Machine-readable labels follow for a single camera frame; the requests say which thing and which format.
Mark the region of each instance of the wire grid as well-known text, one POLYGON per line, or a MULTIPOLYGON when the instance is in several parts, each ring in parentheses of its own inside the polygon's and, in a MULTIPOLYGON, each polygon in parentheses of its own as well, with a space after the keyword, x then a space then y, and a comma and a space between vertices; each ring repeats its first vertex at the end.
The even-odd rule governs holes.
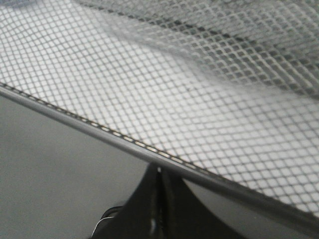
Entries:
POLYGON ((0 0, 0 82, 319 217, 315 1, 0 0))

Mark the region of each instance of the mesh panel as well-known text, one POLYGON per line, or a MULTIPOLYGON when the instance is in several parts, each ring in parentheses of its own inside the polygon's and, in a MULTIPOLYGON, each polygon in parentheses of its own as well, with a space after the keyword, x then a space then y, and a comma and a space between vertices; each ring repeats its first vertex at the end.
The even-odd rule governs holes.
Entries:
POLYGON ((0 0, 0 82, 319 217, 318 11, 0 0))

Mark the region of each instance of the gray background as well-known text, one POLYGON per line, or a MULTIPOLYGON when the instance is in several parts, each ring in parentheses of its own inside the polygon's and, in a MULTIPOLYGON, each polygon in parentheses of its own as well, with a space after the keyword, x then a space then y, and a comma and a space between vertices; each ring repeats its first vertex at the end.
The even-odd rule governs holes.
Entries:
MULTIPOLYGON (((0 97, 0 238, 87 238, 106 209, 128 199, 146 165, 0 97)), ((199 186, 191 188, 247 237, 308 238, 199 186)))

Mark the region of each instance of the white wire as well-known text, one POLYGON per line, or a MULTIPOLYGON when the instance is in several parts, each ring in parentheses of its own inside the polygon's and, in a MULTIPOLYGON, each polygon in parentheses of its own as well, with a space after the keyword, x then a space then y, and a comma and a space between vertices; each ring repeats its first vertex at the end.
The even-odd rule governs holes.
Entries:
POLYGON ((95 225, 95 228, 94 228, 94 230, 93 230, 93 232, 92 232, 91 237, 93 236, 93 234, 94 234, 96 228, 98 227, 99 223, 100 223, 101 221, 103 221, 104 219, 110 219, 110 218, 113 218, 113 217, 102 218, 100 221, 98 221, 98 223, 95 225))

